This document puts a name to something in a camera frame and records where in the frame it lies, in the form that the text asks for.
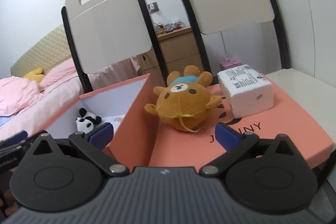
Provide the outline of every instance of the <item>bear's nose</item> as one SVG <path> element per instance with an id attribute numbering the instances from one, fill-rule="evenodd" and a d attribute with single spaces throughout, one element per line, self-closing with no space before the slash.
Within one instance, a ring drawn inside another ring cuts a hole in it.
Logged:
<path id="1" fill-rule="evenodd" d="M 174 85 L 170 91 L 171 92 L 181 92 L 181 91 L 184 91 L 188 88 L 188 85 L 187 84 L 177 84 L 177 85 Z"/>

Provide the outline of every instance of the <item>silver bolt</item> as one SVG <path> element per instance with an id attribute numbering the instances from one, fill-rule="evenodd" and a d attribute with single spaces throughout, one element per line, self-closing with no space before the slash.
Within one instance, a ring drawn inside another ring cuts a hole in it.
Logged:
<path id="1" fill-rule="evenodd" d="M 214 175 L 218 173 L 219 169 L 214 165 L 207 165 L 202 168 L 202 172 L 207 175 Z"/>
<path id="2" fill-rule="evenodd" d="M 122 164 L 113 164 L 110 166 L 110 171 L 112 173 L 122 173 L 126 171 L 126 166 Z"/>

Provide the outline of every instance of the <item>pink pillow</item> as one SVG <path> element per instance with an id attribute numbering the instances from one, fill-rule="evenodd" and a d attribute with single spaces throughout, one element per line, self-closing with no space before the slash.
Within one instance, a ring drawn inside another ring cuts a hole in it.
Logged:
<path id="1" fill-rule="evenodd" d="M 39 90 L 44 90 L 47 87 L 55 84 L 65 76 L 77 73 L 75 64 L 72 58 L 60 63 L 58 66 L 50 70 L 49 73 L 42 79 L 39 84 Z"/>

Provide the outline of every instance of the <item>wooden drawer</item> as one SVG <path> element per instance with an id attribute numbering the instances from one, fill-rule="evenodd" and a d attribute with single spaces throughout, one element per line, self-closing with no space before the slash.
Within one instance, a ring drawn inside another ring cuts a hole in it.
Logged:
<path id="1" fill-rule="evenodd" d="M 176 60 L 167 64 L 168 72 L 178 71 L 183 74 L 184 68 L 188 65 L 194 65 L 199 68 L 200 71 L 204 71 L 201 57 L 199 54 L 195 54 L 186 58 L 182 58 L 180 60 Z"/>
<path id="2" fill-rule="evenodd" d="M 160 42 L 166 63 L 198 54 L 198 48 L 192 32 L 172 37 Z"/>
<path id="3" fill-rule="evenodd" d="M 143 71 L 159 65 L 153 48 L 151 48 L 149 52 L 137 55 L 136 57 Z"/>
<path id="4" fill-rule="evenodd" d="M 161 70 L 160 70 L 159 66 L 143 71 L 144 75 L 148 74 L 148 73 L 150 73 L 152 75 L 154 85 L 156 85 L 156 86 L 166 86 L 165 82 L 163 80 L 163 77 L 162 77 Z"/>

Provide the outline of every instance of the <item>quilted headboard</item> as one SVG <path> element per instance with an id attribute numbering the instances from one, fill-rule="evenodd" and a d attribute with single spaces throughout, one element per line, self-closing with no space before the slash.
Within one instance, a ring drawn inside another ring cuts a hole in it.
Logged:
<path id="1" fill-rule="evenodd" d="M 13 76 L 22 77 L 37 68 L 43 68 L 47 74 L 53 67 L 71 57 L 68 40 L 63 25 L 52 30 L 10 68 Z"/>

